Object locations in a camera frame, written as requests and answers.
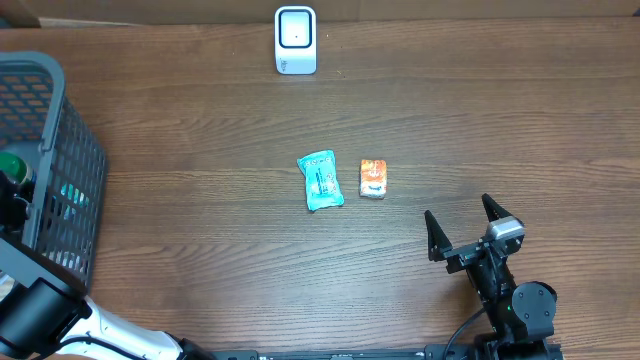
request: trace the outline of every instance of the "gray plastic basket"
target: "gray plastic basket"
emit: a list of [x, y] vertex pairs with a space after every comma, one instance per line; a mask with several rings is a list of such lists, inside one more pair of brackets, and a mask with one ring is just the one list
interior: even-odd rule
[[107, 160], [64, 91], [62, 68], [48, 55], [0, 53], [0, 151], [37, 174], [22, 242], [89, 286]]

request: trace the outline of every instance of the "teal wrapper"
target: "teal wrapper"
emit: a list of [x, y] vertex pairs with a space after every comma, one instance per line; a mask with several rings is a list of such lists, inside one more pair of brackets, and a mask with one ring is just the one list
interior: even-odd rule
[[306, 179], [309, 210], [344, 204], [336, 176], [336, 157], [332, 150], [319, 151], [298, 159], [298, 167]]

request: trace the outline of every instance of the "wall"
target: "wall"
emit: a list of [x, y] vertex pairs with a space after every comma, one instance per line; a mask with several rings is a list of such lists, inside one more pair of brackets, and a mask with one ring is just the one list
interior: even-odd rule
[[430, 18], [631, 16], [640, 0], [0, 0], [38, 18], [131, 24], [271, 22], [286, 4], [312, 6], [320, 21]]
[[26, 8], [21, 0], [0, 0], [0, 17], [14, 26], [40, 26], [38, 18]]

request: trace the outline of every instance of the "wooden table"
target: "wooden table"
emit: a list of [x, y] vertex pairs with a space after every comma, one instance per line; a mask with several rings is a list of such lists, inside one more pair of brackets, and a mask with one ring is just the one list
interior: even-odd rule
[[[272, 25], [12, 30], [63, 65], [111, 161], [92, 296], [210, 349], [442, 343], [479, 302], [427, 259], [488, 192], [527, 224], [518, 282], [559, 294], [567, 359], [640, 351], [640, 21], [320, 24], [315, 76]], [[296, 159], [333, 149], [342, 208], [309, 213]], [[389, 193], [358, 197], [361, 159]], [[487, 322], [472, 327], [487, 331]]]

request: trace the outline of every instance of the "orange snack package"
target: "orange snack package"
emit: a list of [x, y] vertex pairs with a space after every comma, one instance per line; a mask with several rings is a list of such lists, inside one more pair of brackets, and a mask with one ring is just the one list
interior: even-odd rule
[[360, 162], [360, 196], [384, 199], [387, 193], [387, 163], [384, 160]]

